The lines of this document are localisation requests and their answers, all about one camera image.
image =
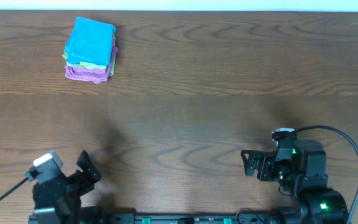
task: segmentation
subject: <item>towel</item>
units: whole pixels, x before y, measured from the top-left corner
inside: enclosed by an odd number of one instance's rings
[[[116,38],[113,37],[112,38],[112,46],[116,45]],[[67,53],[64,52],[63,53],[63,58],[67,60]],[[103,66],[103,65],[95,65],[92,63],[88,63],[88,62],[80,62],[78,65],[74,65],[72,63],[68,63],[66,62],[66,64],[70,67],[73,67],[74,70],[79,71],[79,72],[88,72],[88,69],[92,70],[94,73],[104,73],[106,72],[107,66]]]
[[[68,57],[68,54],[67,52],[64,52],[63,53],[63,58],[65,60],[67,60],[67,57]],[[101,69],[101,70],[104,70],[106,71],[107,69],[107,66],[104,66],[104,65],[95,65],[95,64],[92,64],[92,63],[88,63],[88,62],[80,62],[78,65],[75,65],[75,64],[72,64],[72,63],[68,63],[67,62],[67,65],[70,66],[70,67],[75,67],[75,68],[88,68],[88,69]]]
[[[90,81],[94,83],[101,83],[107,81],[108,77],[114,74],[114,66],[115,66],[115,59],[116,59],[116,53],[118,51],[117,47],[113,47],[111,51],[111,63],[107,67],[106,71],[104,73],[94,73],[93,70],[87,70],[87,71],[76,71],[73,67],[70,67],[68,65],[65,65],[66,68],[66,74],[65,76],[72,80],[79,80],[79,81]]]
[[[112,52],[112,38],[116,28],[111,24],[77,17],[73,32],[67,41],[67,62],[108,66]]]

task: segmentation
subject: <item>green led light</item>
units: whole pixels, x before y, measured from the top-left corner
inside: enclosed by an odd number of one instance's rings
[[[325,203],[321,203],[321,204],[320,204],[320,208],[321,208],[321,209],[327,209],[328,207],[327,207],[327,205],[326,205]]]

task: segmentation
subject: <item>wood grain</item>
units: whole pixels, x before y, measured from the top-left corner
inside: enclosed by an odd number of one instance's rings
[[[64,77],[76,16],[117,27],[107,83]],[[45,152],[55,149],[69,174],[85,149],[103,183],[84,205],[167,213],[289,205],[276,183],[245,177],[240,151],[272,151],[271,130],[311,124],[358,143],[358,14],[0,11],[0,195]],[[301,136],[324,144],[329,186],[350,206],[353,149],[334,133]],[[31,188],[0,202],[0,223],[26,222]]]

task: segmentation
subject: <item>white wall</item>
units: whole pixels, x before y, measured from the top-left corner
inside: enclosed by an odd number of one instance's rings
[[[358,12],[358,0],[0,0],[0,9]]]

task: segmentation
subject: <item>folded cloth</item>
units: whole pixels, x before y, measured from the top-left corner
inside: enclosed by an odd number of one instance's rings
[[[66,68],[65,76],[72,80],[90,81],[90,82],[94,82],[94,83],[105,82],[109,78],[109,75],[111,73],[111,69],[113,68],[113,65],[115,65],[114,62],[115,62],[117,51],[118,51],[118,48],[113,47],[113,49],[111,51],[111,57],[110,57],[111,63],[107,67],[107,69],[104,73],[94,73],[93,70],[79,72],[79,71],[74,70],[73,67],[65,65],[65,68]]]
[[[114,37],[112,39],[112,46],[116,45],[116,38]],[[63,53],[63,58],[67,59],[67,54],[66,52]],[[106,66],[102,66],[102,65],[95,65],[92,63],[88,63],[88,62],[80,62],[79,65],[74,65],[71,63],[66,62],[66,64],[70,67],[73,67],[74,70],[78,71],[78,72],[90,72],[89,70],[92,70],[92,72],[94,73],[105,73],[107,67]]]
[[[116,70],[116,57],[114,57],[114,60],[112,61],[110,76],[114,75],[114,71]]]
[[[68,54],[67,52],[63,53],[63,58],[67,60]],[[88,68],[88,69],[100,69],[100,70],[104,70],[106,71],[107,66],[104,65],[95,65],[93,63],[88,63],[88,62],[80,62],[78,65],[72,64],[72,63],[68,63],[67,65],[73,68]]]
[[[116,28],[111,24],[77,17],[73,32],[67,41],[67,62],[108,66],[112,52],[112,37]]]

